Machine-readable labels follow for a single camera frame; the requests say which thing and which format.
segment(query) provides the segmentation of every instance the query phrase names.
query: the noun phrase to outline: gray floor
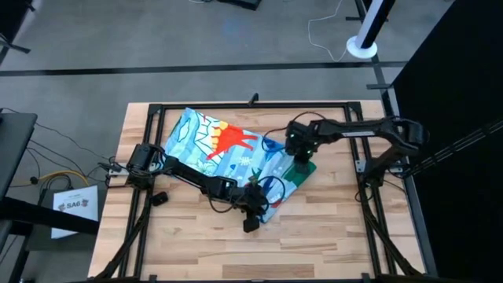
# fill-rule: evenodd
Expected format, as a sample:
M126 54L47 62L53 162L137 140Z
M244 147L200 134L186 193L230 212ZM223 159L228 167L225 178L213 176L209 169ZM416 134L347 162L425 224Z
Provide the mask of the gray floor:
M333 14L337 3L264 0L252 12L187 0L38 0L37 12L28 15L15 41L33 51L10 51L0 71L327 62L328 54L307 40L307 21ZM449 5L443 0L397 1L377 39L380 59L409 60ZM345 21L347 16L357 16L351 0L343 0L337 17L312 25L313 40L328 46L334 57L360 27ZM346 55L343 61L357 60ZM385 68L387 82L399 72ZM129 102L247 100L255 92L263 100L379 99L378 91L365 88L367 83L377 83L371 68L0 77L0 107L35 112L40 123L111 156ZM50 131L37 128L33 139L78 161L84 171L99 161ZM43 174L59 169L39 160ZM26 156L15 179L35 172ZM11 189L9 195L35 201L38 190ZM12 268L20 242L19 237L0 274ZM82 280L91 256L91 248L32 252L24 275L40 283ZM6 280L0 276L0 282Z

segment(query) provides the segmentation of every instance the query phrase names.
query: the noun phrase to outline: patterned towel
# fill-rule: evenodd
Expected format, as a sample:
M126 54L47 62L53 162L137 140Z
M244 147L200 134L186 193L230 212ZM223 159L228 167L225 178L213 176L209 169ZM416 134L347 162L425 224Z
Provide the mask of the patterned towel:
M265 178L260 185L271 203L261 218L267 222L279 205L307 179L316 169L309 163L309 173L296 171L293 156L283 150L284 146L259 134L242 130L224 121L186 108L166 144L166 154L207 176L224 176L237 180L244 186L251 179Z

